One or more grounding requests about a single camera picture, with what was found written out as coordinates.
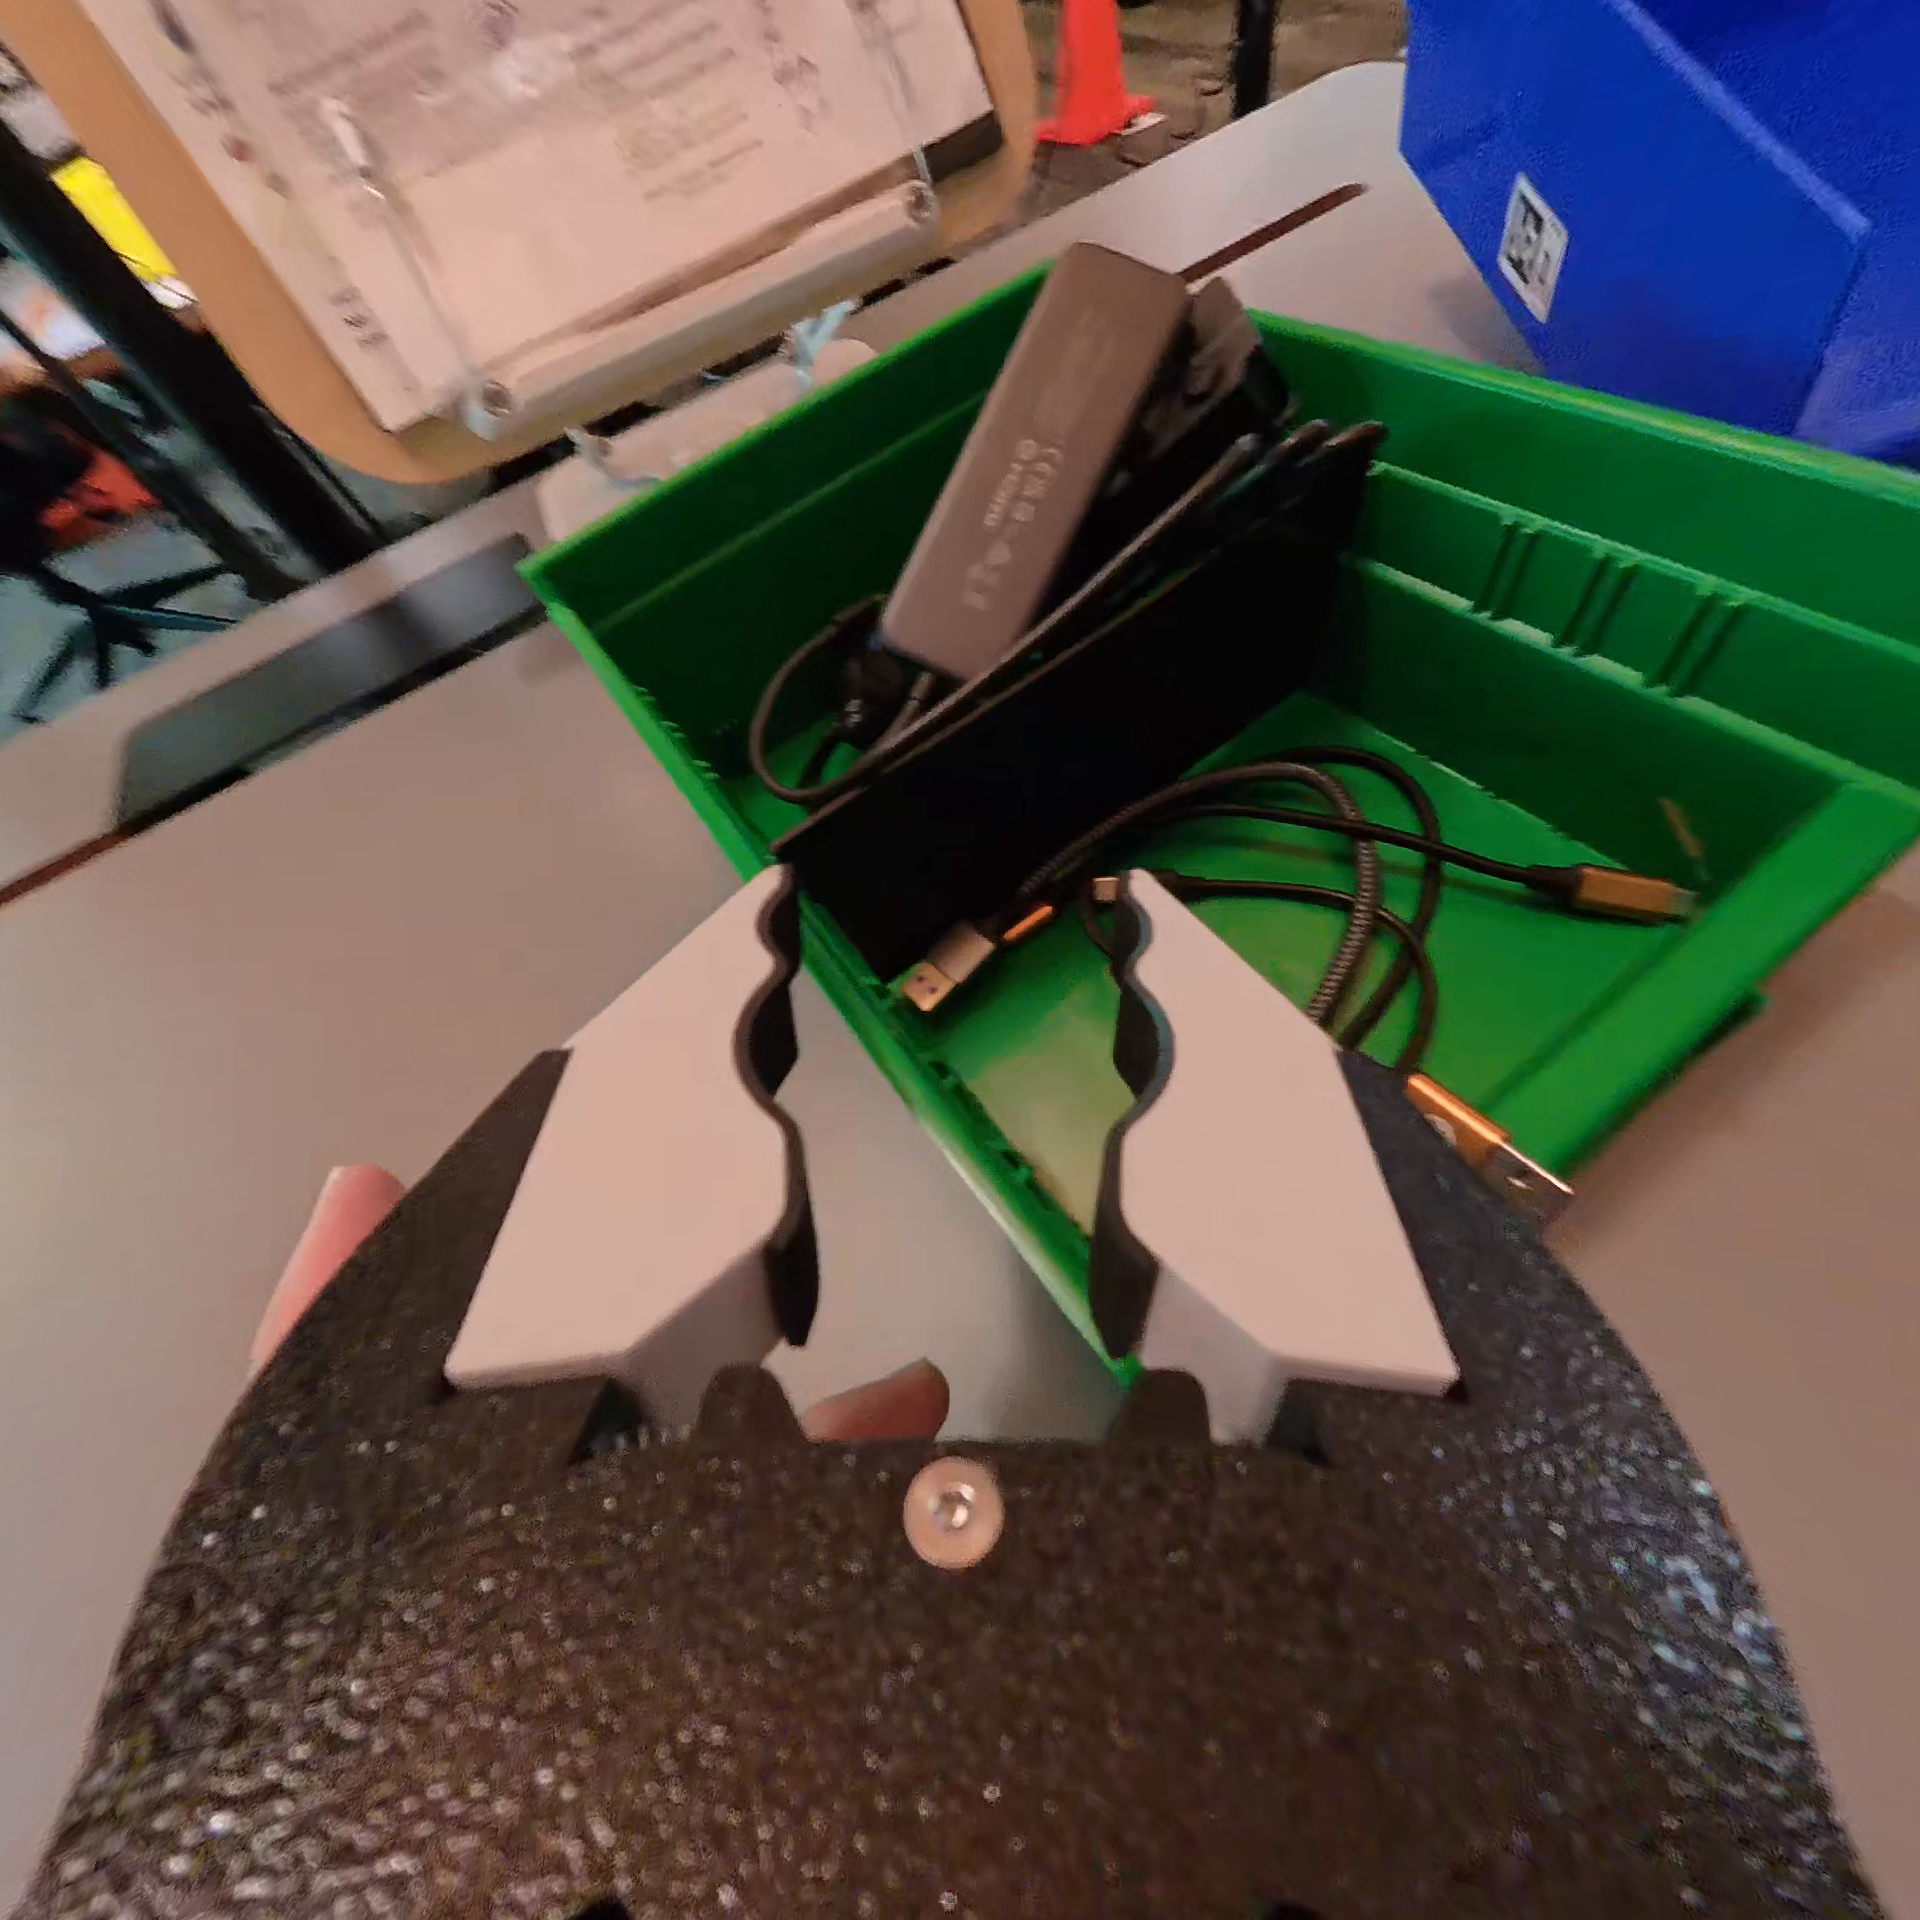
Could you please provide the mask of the wooden document stand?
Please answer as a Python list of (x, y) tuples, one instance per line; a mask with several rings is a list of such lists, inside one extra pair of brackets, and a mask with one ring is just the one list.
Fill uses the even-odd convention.
[(164, 120), (130, 53), (119, 51), (81, 4), (3, 4), (3, 41), (179, 262), (206, 333), (264, 409), (349, 469), (431, 485), (467, 478), (587, 420), (651, 400), (682, 376), (774, 338), (787, 324), (950, 256), (1010, 215), (1032, 164), (1039, 82), (1017, 4), (967, 2), (961, 13), (1001, 142), (970, 168), (919, 189), (916, 215), (894, 207), (907, 197), (903, 189), (869, 198), (827, 222), (836, 253), (805, 238), (772, 264), (741, 267), (720, 295), (689, 295), (683, 304), (691, 316), (662, 345), (638, 340), (651, 320), (622, 322), (567, 347), (573, 373), (531, 407), (515, 403), (509, 416), (477, 425), (471, 403), (462, 403), (402, 431), (379, 425), (315, 309), (282, 280), (264, 231), (226, 206), (206, 171), (210, 157)]

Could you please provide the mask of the yellow plastic bin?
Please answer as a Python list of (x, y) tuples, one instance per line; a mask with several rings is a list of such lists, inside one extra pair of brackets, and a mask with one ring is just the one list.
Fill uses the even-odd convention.
[(72, 155), (52, 169), (52, 184), (139, 284), (155, 287), (177, 276), (150, 229), (95, 160)]

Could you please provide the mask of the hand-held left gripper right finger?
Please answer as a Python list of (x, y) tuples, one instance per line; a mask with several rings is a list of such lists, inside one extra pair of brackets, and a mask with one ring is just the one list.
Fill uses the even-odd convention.
[(1181, 1376), (1217, 1445), (1259, 1445), (1288, 1389), (1418, 1398), (1460, 1365), (1339, 1049), (1157, 879), (1117, 881), (1114, 1066), (1088, 1307), (1104, 1353)]

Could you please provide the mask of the orange traffic cone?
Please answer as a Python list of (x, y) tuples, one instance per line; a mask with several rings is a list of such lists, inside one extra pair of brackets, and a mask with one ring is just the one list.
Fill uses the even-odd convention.
[(1124, 82), (1115, 2), (1057, 4), (1052, 111), (1035, 126), (1035, 140), (1057, 151), (1090, 151), (1153, 113), (1153, 99), (1130, 93)]

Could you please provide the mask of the green plastic bin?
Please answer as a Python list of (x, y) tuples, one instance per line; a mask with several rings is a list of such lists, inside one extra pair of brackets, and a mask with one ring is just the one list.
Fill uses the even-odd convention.
[[(1006, 284), (529, 565), (741, 879), (800, 819), (749, 766), (761, 690), (892, 585), (1039, 293)], [(1255, 324), (1306, 420), (1384, 449), (1319, 650), (1172, 774), (1351, 750), (1466, 852), (1691, 890), (1656, 928), (1495, 879), (1437, 901), (1424, 1068), (1573, 1171), (1916, 843), (1916, 474)]]

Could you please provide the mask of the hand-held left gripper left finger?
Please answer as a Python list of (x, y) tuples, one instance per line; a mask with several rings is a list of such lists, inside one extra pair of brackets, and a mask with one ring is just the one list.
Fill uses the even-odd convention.
[(712, 1376), (807, 1340), (820, 1258), (800, 1133), (800, 899), (767, 868), (567, 1042), (444, 1380), (605, 1380), (689, 1429)]

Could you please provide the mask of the blue plastic bin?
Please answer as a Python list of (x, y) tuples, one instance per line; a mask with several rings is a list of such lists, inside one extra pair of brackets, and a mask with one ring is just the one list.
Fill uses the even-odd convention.
[(1551, 378), (1916, 469), (1914, 2), (1409, 4), (1398, 151)]

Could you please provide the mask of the printed instruction sheet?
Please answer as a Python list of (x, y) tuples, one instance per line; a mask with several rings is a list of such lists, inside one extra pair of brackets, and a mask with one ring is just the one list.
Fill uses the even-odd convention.
[(81, 4), (379, 432), (780, 325), (1001, 151), (961, 4)]

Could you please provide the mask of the slim dark grey usb hub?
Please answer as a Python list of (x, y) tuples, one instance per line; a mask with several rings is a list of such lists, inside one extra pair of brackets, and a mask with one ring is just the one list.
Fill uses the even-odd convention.
[[(1059, 256), (890, 594), (836, 616), (761, 690), (747, 757), (769, 795), (827, 805), (1017, 658), (1186, 338), (1172, 273), (1097, 244)], [(800, 775), (776, 777), (780, 699), (825, 659), (845, 703)]]

